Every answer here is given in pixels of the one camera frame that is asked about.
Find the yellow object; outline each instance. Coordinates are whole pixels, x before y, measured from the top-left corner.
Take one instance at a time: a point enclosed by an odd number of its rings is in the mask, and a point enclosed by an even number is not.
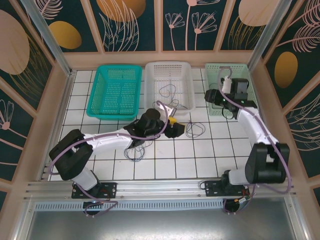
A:
[[[49,25],[49,29],[59,46],[65,49],[80,47],[82,40],[78,30],[65,21],[55,21]]]
[[[21,74],[30,56],[28,35],[21,24],[0,10],[0,69],[11,75]]]
[[[279,0],[241,0],[239,18],[251,27],[264,26],[275,11]]]
[[[175,119],[174,117],[172,117],[172,116],[169,116],[169,122],[170,122],[170,124],[175,124],[176,122],[177,122],[177,119]]]
[[[146,0],[96,0],[96,3],[104,15],[117,22],[129,22],[132,18],[128,17],[125,20],[125,15],[130,15],[130,10],[137,19],[146,9]]]
[[[274,80],[280,88],[288,87],[298,71],[297,57],[289,51],[283,52],[277,59],[274,68]]]

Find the white tiled floor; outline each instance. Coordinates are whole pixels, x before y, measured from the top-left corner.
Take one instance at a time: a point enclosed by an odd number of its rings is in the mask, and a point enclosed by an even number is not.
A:
[[[130,123],[102,121],[87,116],[86,109],[95,74],[96,71],[76,73],[60,139],[73,129],[80,129],[85,134],[107,133]],[[146,142],[151,145],[145,148],[144,158],[139,162],[126,159],[122,150],[111,150],[92,155],[86,166],[100,180],[105,181],[213,178],[221,176],[225,170],[243,167],[251,151],[246,132],[234,119],[226,120],[223,116],[208,115],[204,100],[205,69],[193,68],[192,76],[196,109],[191,114],[175,117],[179,123],[202,123],[205,132],[201,136],[193,139],[184,134],[179,138],[169,139],[163,135],[154,142]],[[145,112],[144,82],[141,86],[137,118]],[[202,130],[195,125],[192,131],[197,134]],[[54,175],[50,180],[58,181],[61,178]]]

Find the ventilation grille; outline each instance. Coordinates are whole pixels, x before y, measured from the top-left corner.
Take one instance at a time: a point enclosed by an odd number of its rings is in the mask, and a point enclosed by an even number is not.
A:
[[[84,202],[38,202],[35,206],[36,212],[62,212],[83,211]],[[112,203],[104,203],[90,207],[88,211],[106,210]],[[180,211],[199,209],[221,209],[222,199],[208,200],[159,200],[159,201],[121,201],[112,208],[113,211]]]

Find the plastic basket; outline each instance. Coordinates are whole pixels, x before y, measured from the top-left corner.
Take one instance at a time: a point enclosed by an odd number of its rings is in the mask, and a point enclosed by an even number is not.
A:
[[[140,66],[99,66],[94,77],[87,115],[100,120],[133,120],[139,110],[141,78]]]
[[[175,106],[176,115],[185,115],[195,109],[195,92],[189,63],[157,61],[145,66],[144,107],[154,108],[156,101]]]
[[[205,64],[205,72],[206,72],[206,79],[207,79],[207,86],[206,89],[219,89],[217,84],[217,77],[220,70],[220,66],[230,66],[232,69],[232,76],[231,78],[243,78],[248,79],[249,87],[247,90],[248,93],[248,100],[254,101],[255,104],[258,106],[258,101],[256,98],[256,93],[250,78],[249,70],[246,64],[235,64],[235,63],[207,63]],[[228,69],[224,69],[221,72],[221,78],[228,76],[230,71]],[[222,116],[222,107],[217,106],[211,103],[207,103],[209,108],[209,115],[210,116]],[[223,111],[225,116],[232,116],[232,113],[225,109]]]

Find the teal basket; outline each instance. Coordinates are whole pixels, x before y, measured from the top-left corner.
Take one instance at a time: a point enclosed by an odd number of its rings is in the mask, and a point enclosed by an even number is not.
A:
[[[96,70],[86,113],[100,120],[132,121],[138,114],[142,68],[103,65]]]
[[[207,79],[207,86],[206,89],[219,89],[217,84],[217,77],[220,70],[220,66],[226,67],[230,66],[232,69],[232,76],[231,78],[243,78],[248,79],[249,87],[247,90],[248,93],[248,100],[254,101],[255,104],[258,106],[258,101],[256,97],[256,93],[253,87],[253,83],[249,74],[249,70],[246,64],[240,63],[207,63],[205,64],[205,73]],[[228,69],[224,69],[221,72],[221,78],[228,76],[230,71]],[[222,107],[214,105],[212,103],[207,103],[209,108],[209,115],[210,116],[222,116]],[[232,116],[233,114],[225,109],[223,111],[225,116]]]

